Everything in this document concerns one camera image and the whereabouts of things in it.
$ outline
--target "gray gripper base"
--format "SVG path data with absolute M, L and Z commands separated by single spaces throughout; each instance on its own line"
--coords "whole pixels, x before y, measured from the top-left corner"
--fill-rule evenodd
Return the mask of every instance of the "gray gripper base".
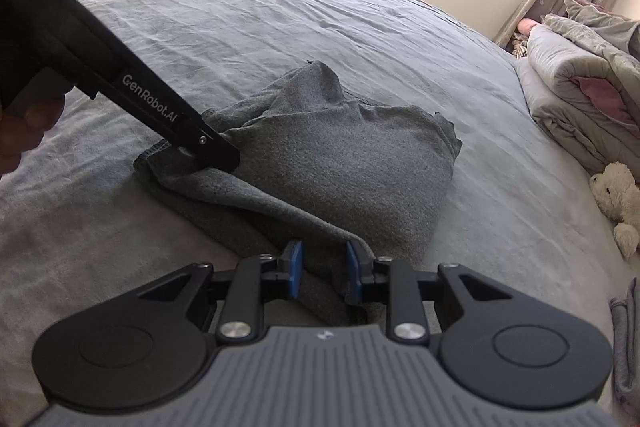
M 594 402 L 555 412 L 509 410 L 457 386 L 428 350 L 395 344 L 377 325 L 272 327 L 223 349 L 187 393 L 156 409 L 97 416 L 53 405 L 32 427 L 596 427 Z

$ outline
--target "silver screw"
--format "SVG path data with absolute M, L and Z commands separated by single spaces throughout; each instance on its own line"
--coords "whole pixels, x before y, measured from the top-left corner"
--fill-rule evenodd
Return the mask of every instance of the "silver screw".
M 251 333 L 251 326 L 246 322 L 227 322 L 220 326 L 220 333 L 228 339 L 244 339 Z
M 424 336 L 427 330 L 424 329 L 420 324 L 416 324 L 414 322 L 403 322 L 402 324 L 398 324 L 394 328 L 394 333 L 396 337 L 401 339 L 405 339 L 408 341 L 414 341 L 416 339 L 420 339 Z

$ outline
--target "human hand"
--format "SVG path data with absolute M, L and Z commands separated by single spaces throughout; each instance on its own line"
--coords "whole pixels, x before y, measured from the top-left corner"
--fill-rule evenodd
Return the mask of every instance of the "human hand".
M 15 171 L 22 153 L 35 149 L 60 119 L 64 97 L 34 103 L 24 118 L 0 114 L 0 176 Z

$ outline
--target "gray towel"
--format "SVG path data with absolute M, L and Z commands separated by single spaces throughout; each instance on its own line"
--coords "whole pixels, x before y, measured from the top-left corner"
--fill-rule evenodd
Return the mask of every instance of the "gray towel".
M 626 301 L 611 299 L 613 318 L 613 384 L 625 411 L 640 418 L 640 287 L 634 278 Z
M 453 124 L 348 93 L 322 62 L 205 117 L 240 150 L 233 174 L 160 142 L 136 160 L 140 181 L 241 256 L 303 239 L 300 302 L 331 325 L 379 319 L 344 302 L 344 243 L 422 261 L 462 146 Z

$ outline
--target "white teddy bear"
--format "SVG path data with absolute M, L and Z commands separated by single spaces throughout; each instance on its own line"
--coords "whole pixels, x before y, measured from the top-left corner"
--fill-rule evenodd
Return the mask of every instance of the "white teddy bear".
M 640 190 L 626 165 L 610 163 L 602 174 L 589 180 L 589 186 L 602 213 L 617 221 L 613 237 L 625 259 L 640 242 Z

